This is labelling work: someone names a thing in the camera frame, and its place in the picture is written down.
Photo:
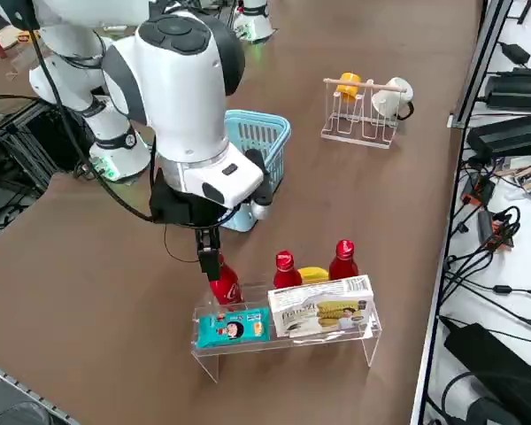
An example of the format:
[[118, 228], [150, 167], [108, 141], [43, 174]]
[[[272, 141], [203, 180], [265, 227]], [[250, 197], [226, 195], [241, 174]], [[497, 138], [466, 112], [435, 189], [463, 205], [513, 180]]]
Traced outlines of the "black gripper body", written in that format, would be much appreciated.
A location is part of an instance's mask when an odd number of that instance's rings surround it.
[[151, 185], [150, 212], [157, 224], [173, 224], [186, 228], [209, 228], [230, 218], [230, 211], [204, 197], [179, 192], [167, 184], [158, 170]]

